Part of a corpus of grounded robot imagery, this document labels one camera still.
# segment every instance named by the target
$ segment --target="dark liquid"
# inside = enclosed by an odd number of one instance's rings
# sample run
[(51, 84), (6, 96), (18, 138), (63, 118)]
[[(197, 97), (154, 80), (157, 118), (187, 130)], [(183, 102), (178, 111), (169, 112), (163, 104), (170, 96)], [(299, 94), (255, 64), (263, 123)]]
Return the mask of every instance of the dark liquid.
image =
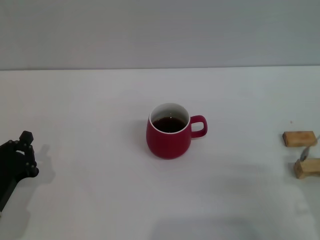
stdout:
[(179, 132), (186, 126), (183, 121), (169, 116), (155, 120), (152, 124), (156, 129), (165, 133)]

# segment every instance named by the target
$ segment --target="white table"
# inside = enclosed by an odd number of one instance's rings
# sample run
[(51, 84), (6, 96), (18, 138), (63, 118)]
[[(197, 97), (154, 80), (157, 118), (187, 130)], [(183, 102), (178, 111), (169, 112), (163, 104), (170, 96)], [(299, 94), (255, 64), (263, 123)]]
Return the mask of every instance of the white table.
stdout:
[[(0, 239), (319, 239), (320, 178), (297, 180), (281, 139), (320, 134), (319, 92), (319, 66), (0, 72), (0, 142), (31, 131), (40, 170)], [(145, 141), (165, 102), (208, 122), (174, 160)]]

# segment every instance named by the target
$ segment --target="gray wall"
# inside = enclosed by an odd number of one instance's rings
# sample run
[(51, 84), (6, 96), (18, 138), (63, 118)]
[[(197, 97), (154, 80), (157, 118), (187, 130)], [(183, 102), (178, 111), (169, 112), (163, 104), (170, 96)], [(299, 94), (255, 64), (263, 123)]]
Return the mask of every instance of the gray wall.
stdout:
[(2, 70), (319, 64), (319, 0), (0, 0)]

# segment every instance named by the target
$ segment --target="wooden block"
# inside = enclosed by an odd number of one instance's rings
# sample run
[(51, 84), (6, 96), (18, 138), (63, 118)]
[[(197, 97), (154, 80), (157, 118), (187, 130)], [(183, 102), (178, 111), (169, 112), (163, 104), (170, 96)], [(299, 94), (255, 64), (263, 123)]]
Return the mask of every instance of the wooden block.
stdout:
[(282, 137), (289, 148), (315, 146), (318, 143), (313, 131), (285, 131)]
[(293, 166), (297, 179), (304, 179), (308, 176), (320, 177), (320, 158), (307, 158), (304, 161), (298, 159)]

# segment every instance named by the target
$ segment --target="mug rim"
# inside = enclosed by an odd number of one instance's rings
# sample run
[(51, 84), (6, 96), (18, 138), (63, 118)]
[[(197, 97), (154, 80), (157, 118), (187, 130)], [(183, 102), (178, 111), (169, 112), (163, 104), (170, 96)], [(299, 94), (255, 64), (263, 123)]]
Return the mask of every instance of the mug rim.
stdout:
[[(181, 129), (180, 131), (175, 131), (175, 132), (160, 131), (159, 129), (157, 129), (157, 128), (153, 125), (153, 123), (152, 123), (152, 121), (151, 121), (151, 114), (154, 112), (154, 110), (155, 110), (156, 108), (158, 108), (158, 107), (160, 107), (160, 106), (162, 106), (162, 105), (165, 105), (165, 104), (172, 104), (172, 105), (179, 106), (179, 107), (183, 108), (183, 109), (187, 112), (187, 114), (188, 114), (188, 122), (187, 122), (187, 124), (185, 125), (185, 127), (184, 127), (183, 129)], [(166, 102), (166, 103), (162, 103), (162, 104), (160, 104), (160, 105), (157, 105), (157, 106), (155, 106), (155, 107), (151, 110), (151, 112), (150, 112), (150, 114), (149, 114), (149, 122), (150, 122), (151, 126), (152, 126), (155, 130), (157, 130), (158, 132), (160, 132), (160, 133), (162, 133), (162, 134), (169, 134), (169, 135), (178, 134), (178, 133), (181, 133), (182, 131), (184, 131), (184, 130), (189, 126), (190, 119), (191, 119), (191, 118), (190, 118), (190, 114), (189, 114), (189, 112), (187, 111), (187, 109), (185, 109), (185, 107), (183, 107), (182, 105), (177, 104), (177, 103), (174, 103), (174, 102)]]

